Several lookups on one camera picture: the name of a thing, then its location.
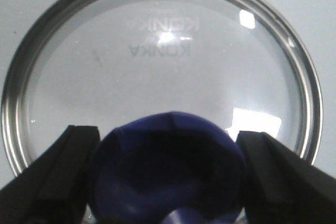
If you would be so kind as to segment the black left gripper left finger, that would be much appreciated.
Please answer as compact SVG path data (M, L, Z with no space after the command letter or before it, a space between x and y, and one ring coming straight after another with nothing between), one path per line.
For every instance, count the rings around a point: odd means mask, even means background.
M1 223L82 223L88 202L87 171L99 143L96 126L68 126L1 189Z

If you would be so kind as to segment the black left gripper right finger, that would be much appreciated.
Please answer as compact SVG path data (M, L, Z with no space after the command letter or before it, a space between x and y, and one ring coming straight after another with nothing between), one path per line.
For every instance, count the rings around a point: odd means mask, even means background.
M248 223L335 223L335 178L267 133L241 131Z

